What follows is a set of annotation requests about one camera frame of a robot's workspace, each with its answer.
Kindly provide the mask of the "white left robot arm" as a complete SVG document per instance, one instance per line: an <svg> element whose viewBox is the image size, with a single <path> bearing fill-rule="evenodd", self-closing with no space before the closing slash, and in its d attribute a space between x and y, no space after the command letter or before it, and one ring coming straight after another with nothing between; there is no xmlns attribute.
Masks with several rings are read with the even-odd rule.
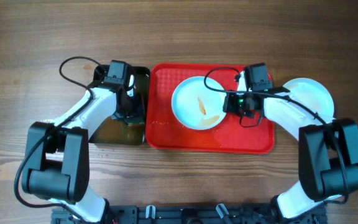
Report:
<svg viewBox="0 0 358 224"><path fill-rule="evenodd" d="M144 121L144 99L123 87L89 88L69 111L50 123L35 122L28 131L25 157L14 182L14 193L46 200L45 207L62 207L75 223L112 223L109 202L88 185L89 139L107 119L131 125Z"/></svg>

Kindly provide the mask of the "pale plate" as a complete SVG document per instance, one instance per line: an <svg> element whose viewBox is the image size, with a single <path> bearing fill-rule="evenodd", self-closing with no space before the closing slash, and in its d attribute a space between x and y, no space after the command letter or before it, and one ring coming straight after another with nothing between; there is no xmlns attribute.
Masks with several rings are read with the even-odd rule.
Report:
<svg viewBox="0 0 358 224"><path fill-rule="evenodd" d="M310 78L295 78L283 85L284 88L309 109L326 116L334 116L334 101L328 90Z"/></svg>

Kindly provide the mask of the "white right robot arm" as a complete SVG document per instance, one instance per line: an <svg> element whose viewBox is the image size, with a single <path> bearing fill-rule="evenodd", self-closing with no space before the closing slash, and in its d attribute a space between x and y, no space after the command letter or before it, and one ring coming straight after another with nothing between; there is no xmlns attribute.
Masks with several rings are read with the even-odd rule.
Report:
<svg viewBox="0 0 358 224"><path fill-rule="evenodd" d="M298 140L298 182L275 196L263 218L290 223L318 208L345 204L358 190L358 126L313 110L285 87L262 91L227 91L225 112L257 111Z"/></svg>

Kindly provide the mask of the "plate with ketchup streak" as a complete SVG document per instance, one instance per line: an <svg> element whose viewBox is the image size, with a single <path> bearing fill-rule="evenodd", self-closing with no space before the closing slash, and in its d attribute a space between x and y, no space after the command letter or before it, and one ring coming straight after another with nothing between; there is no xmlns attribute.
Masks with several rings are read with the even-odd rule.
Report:
<svg viewBox="0 0 358 224"><path fill-rule="evenodd" d="M211 129L226 116L223 90L221 84L212 78L188 78L173 91L172 112L187 128L198 131Z"/></svg>

